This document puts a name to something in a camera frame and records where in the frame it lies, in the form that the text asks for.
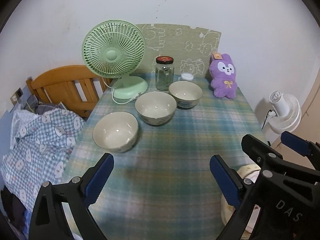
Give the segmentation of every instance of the wall outlet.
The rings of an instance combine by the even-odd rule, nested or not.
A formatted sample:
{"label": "wall outlet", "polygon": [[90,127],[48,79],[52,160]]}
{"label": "wall outlet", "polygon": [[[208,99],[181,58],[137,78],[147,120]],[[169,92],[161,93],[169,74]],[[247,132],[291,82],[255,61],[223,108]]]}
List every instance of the wall outlet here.
{"label": "wall outlet", "polygon": [[10,100],[11,100],[11,103],[15,106],[15,104],[18,102],[16,93],[14,93],[12,97],[10,97]]}
{"label": "wall outlet", "polygon": [[22,95],[23,95],[22,89],[19,88],[19,89],[12,95],[12,97],[10,97],[11,103],[12,103],[13,105],[15,105],[15,104],[18,102],[18,100],[22,97]]}

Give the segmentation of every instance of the purple stuffed bunny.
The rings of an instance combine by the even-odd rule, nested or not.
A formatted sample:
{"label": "purple stuffed bunny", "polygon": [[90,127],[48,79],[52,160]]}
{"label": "purple stuffed bunny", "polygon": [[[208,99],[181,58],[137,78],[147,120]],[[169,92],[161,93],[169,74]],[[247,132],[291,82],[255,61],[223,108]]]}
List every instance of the purple stuffed bunny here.
{"label": "purple stuffed bunny", "polygon": [[212,76],[211,87],[217,98],[234,99],[236,97],[236,69],[228,54],[222,54],[222,59],[215,59],[211,55],[209,71]]}

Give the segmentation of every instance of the plaid tablecloth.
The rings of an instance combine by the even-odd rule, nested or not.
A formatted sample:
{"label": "plaid tablecloth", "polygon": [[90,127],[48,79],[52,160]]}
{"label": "plaid tablecloth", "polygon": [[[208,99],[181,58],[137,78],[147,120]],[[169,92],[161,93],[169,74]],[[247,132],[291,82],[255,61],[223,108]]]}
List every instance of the plaid tablecloth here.
{"label": "plaid tablecloth", "polygon": [[[155,91],[154,74],[146,74]],[[261,128],[241,91],[234,100],[218,99],[209,82],[195,78],[203,97],[193,109],[177,109],[171,121],[151,126],[138,116],[134,102],[118,105],[106,91],[90,115],[63,174],[68,182],[94,166],[105,150],[92,137],[106,114],[126,111],[139,123],[133,149],[113,154],[115,167],[97,202],[89,207],[109,240],[210,239],[223,228],[221,191],[209,170],[209,160],[220,154],[232,168],[252,163],[241,150],[241,139],[251,133],[264,140]],[[77,232],[74,221],[67,218]]]}

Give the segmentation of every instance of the ceramic bowl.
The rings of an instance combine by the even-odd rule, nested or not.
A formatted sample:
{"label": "ceramic bowl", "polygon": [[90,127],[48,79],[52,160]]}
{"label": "ceramic bowl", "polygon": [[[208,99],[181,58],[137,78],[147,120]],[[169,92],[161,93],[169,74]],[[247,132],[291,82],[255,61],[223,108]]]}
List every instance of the ceramic bowl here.
{"label": "ceramic bowl", "polygon": [[178,106],[191,108],[199,103],[202,89],[189,81],[177,81],[169,86],[169,92],[177,101]]}
{"label": "ceramic bowl", "polygon": [[140,96],[135,107],[143,121],[151,125],[161,125],[173,117],[177,102],[169,94],[155,91]]}
{"label": "ceramic bowl", "polygon": [[138,121],[130,113],[113,112],[102,117],[93,130],[98,146],[110,153],[125,152],[132,148],[138,133]]}

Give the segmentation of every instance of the glass jar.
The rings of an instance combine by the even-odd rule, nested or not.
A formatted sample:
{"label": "glass jar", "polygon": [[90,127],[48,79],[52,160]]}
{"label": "glass jar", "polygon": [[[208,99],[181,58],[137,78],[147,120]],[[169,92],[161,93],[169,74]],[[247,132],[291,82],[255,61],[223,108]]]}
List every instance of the glass jar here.
{"label": "glass jar", "polygon": [[174,75],[173,57],[159,56],[156,58],[156,63],[156,88],[169,90]]}

